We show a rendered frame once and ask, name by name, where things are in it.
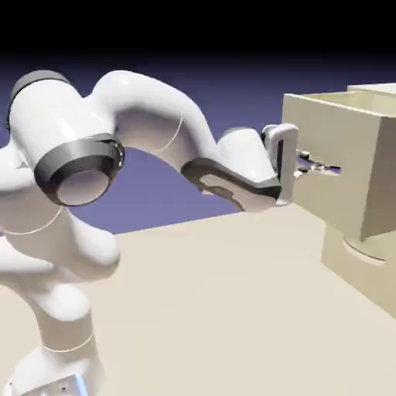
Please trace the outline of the dark drawer handle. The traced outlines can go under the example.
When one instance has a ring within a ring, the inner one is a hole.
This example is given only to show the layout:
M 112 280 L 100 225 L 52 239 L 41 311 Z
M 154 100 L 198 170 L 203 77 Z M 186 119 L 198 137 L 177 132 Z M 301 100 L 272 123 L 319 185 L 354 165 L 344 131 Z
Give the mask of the dark drawer handle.
M 313 162 L 309 166 L 309 168 L 312 172 L 318 172 L 323 174 L 329 174 L 329 173 L 340 174 L 341 172 L 341 168 L 339 166 L 327 165 L 320 162 Z

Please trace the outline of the beige drawer front with slot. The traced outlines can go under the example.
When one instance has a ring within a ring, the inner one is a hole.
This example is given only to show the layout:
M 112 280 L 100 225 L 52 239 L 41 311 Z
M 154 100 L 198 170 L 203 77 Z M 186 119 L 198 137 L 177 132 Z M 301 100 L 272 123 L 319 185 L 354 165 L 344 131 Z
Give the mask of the beige drawer front with slot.
M 340 173 L 308 172 L 295 181 L 293 199 L 348 238 L 369 236 L 367 201 L 384 116 L 378 112 L 286 94 L 282 120 L 299 128 L 297 148 Z

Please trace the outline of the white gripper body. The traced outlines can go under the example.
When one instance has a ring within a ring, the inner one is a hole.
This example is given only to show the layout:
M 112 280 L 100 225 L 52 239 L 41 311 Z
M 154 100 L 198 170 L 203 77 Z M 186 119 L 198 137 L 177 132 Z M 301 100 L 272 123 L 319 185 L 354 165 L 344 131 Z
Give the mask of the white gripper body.
M 261 131 L 264 144 L 282 191 L 277 199 L 278 206 L 292 202 L 295 182 L 295 163 L 299 130 L 293 124 L 266 125 Z

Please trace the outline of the beige cabinet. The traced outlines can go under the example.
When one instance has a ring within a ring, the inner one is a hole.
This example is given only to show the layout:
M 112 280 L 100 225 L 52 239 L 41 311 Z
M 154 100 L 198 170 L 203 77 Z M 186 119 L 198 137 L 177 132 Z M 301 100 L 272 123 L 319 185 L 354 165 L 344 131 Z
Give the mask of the beige cabinet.
M 351 239 L 324 221 L 322 263 L 396 319 L 396 83 L 297 95 L 384 116 L 368 193 L 369 236 Z

